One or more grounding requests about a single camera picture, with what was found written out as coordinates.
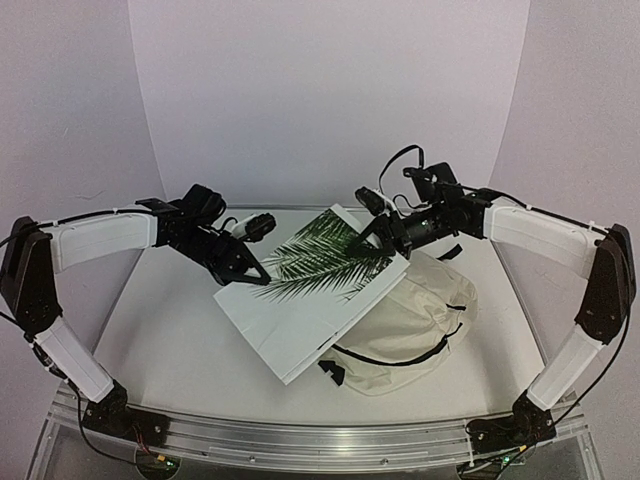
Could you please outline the white Singularity book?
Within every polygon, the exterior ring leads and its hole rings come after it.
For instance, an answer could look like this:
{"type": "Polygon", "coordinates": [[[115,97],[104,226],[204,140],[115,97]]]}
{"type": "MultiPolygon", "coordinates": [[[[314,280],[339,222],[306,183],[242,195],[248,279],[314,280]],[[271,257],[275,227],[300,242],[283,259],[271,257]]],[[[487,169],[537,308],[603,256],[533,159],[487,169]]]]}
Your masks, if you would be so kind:
{"type": "Polygon", "coordinates": [[[353,258],[348,244],[363,231],[334,204],[262,260],[266,286],[233,283],[214,299],[271,372],[290,384],[404,277],[400,254],[353,258]]]}

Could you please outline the beige canvas student bag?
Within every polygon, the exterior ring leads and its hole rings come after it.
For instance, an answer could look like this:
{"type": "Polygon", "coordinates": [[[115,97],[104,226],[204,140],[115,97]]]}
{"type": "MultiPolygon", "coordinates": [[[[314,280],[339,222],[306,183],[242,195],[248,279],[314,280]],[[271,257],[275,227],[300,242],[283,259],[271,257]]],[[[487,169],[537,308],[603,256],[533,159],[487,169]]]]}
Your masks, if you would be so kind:
{"type": "Polygon", "coordinates": [[[433,373],[478,316],[474,284],[451,262],[457,244],[432,257],[412,254],[404,278],[318,361],[338,387],[386,395],[433,373]]]}

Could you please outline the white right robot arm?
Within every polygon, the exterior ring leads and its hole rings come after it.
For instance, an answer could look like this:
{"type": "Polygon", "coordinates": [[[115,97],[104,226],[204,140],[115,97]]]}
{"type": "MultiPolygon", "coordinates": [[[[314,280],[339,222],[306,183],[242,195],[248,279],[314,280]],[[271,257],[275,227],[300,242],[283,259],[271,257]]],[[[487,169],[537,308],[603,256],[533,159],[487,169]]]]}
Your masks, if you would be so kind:
{"type": "MultiPolygon", "coordinates": [[[[586,280],[521,247],[458,237],[455,265],[475,284],[482,312],[473,332],[433,376],[396,393],[347,392],[345,424],[391,424],[503,414],[574,326],[586,280]]],[[[625,383],[639,344],[639,314],[630,334],[617,336],[578,379],[576,390],[597,440],[639,436],[639,378],[625,383]]]]}

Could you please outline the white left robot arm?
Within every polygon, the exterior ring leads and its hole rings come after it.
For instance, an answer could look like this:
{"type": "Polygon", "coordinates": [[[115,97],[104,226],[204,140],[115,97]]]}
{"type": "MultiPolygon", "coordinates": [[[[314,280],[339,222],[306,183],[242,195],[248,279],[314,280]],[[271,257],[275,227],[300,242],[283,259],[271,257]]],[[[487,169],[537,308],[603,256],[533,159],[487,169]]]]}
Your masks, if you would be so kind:
{"type": "Polygon", "coordinates": [[[122,252],[169,248],[221,286],[268,285],[271,278],[249,246],[275,229],[275,217],[258,213],[238,220],[226,211],[220,193],[194,184],[171,201],[149,197],[48,221],[23,215],[2,239],[1,298],[8,307],[3,318],[19,328],[48,371],[97,404],[94,414],[110,433],[127,434],[134,413],[120,401],[125,390],[69,320],[61,276],[122,252]]]}

